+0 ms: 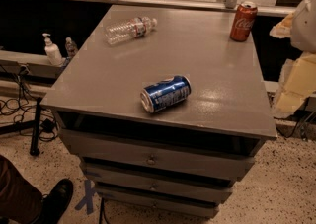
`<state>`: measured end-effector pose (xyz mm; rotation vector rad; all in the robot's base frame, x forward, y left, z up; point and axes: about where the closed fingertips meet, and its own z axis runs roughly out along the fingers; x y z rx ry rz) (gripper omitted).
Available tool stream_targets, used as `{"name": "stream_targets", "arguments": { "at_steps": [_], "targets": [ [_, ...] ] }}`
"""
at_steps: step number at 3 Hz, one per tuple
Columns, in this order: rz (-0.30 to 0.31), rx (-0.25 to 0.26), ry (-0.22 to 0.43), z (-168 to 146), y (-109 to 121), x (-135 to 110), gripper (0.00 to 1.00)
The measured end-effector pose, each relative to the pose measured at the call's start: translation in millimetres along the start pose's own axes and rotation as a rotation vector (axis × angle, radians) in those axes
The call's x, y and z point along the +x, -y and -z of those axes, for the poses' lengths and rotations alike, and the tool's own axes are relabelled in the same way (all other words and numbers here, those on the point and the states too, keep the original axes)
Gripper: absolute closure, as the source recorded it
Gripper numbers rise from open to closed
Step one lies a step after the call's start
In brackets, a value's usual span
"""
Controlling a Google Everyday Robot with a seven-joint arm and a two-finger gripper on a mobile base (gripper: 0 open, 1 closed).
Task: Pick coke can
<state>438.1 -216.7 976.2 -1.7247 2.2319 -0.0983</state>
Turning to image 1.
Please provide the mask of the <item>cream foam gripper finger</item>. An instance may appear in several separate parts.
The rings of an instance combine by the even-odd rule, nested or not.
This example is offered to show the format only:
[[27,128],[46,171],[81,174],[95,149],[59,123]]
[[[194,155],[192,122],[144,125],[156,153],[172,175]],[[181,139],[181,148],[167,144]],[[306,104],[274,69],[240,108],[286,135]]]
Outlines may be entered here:
[[316,91],[316,54],[303,52],[296,60],[287,59],[278,80],[273,113],[295,113]]
[[292,20],[293,14],[290,13],[272,27],[270,30],[270,36],[276,38],[291,37]]

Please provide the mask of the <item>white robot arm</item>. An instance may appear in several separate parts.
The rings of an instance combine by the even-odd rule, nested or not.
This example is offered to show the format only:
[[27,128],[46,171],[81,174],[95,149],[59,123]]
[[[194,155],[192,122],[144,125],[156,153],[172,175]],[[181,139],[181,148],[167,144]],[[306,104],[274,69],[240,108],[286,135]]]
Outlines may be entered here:
[[273,99],[274,117],[287,118],[316,91],[316,0],[302,0],[272,27],[270,36],[288,37],[291,46],[302,52],[298,59],[283,64]]

